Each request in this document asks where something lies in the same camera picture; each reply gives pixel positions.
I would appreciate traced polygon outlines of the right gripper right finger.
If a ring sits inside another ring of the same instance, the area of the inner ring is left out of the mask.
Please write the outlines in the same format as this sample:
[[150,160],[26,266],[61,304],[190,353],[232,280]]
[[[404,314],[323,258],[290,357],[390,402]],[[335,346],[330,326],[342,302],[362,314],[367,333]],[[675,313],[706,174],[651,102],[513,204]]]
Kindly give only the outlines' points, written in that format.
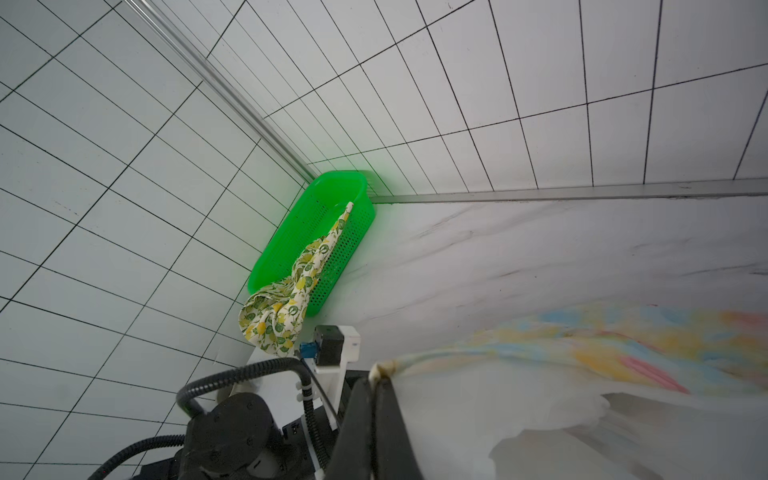
[[423,475],[408,437],[396,392],[389,379],[378,382],[374,390],[375,479],[417,480]]

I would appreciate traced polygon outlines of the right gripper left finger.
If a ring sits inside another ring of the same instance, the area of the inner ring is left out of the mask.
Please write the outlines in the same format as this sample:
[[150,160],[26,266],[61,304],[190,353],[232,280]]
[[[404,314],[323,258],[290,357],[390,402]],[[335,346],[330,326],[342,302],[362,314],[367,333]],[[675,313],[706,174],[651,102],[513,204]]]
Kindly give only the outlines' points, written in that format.
[[352,389],[347,410],[325,469],[326,480],[373,478],[374,400],[367,379]]

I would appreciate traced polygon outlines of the pastel floral skirt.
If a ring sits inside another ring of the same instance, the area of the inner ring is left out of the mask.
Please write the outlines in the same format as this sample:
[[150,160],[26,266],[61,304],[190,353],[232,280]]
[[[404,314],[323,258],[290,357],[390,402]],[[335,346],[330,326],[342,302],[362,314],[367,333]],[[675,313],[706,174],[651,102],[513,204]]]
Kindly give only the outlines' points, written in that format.
[[596,303],[375,364],[428,479],[763,479],[767,318]]

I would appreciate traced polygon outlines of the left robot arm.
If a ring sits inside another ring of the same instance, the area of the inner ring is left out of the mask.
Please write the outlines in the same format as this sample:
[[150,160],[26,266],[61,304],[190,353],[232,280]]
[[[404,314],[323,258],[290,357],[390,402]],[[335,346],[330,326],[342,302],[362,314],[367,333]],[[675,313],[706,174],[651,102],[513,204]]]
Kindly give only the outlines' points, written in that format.
[[[293,372],[299,379],[303,415],[278,427],[266,401],[237,393],[213,410],[198,398],[248,380]],[[150,450],[175,447],[164,460],[144,465],[137,479],[315,479],[331,460],[332,427],[314,406],[314,379],[297,358],[265,360],[226,370],[185,385],[177,406],[189,417],[186,431],[155,436],[120,450],[99,466],[92,479],[105,479],[127,460]]]

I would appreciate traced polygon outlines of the green lemon print skirt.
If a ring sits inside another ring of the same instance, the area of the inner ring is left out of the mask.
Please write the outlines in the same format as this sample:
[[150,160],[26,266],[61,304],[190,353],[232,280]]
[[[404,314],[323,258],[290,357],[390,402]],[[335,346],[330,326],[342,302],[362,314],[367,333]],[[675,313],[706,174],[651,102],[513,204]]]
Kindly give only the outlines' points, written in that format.
[[238,325],[249,343],[269,355],[292,354],[312,294],[353,208],[354,204],[348,203],[328,233],[305,247],[289,276],[262,287],[248,298],[240,310]]

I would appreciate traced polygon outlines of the green plastic basket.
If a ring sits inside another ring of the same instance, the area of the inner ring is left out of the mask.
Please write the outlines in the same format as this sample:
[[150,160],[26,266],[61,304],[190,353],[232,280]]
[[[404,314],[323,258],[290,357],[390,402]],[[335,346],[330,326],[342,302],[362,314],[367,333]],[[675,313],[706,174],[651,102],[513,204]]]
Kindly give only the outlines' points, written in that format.
[[317,315],[375,219],[368,182],[360,172],[327,172],[306,188],[256,261],[249,276],[248,292],[253,294],[287,277],[305,247],[330,231],[348,203],[353,204],[348,222],[322,270],[307,309],[309,317]]

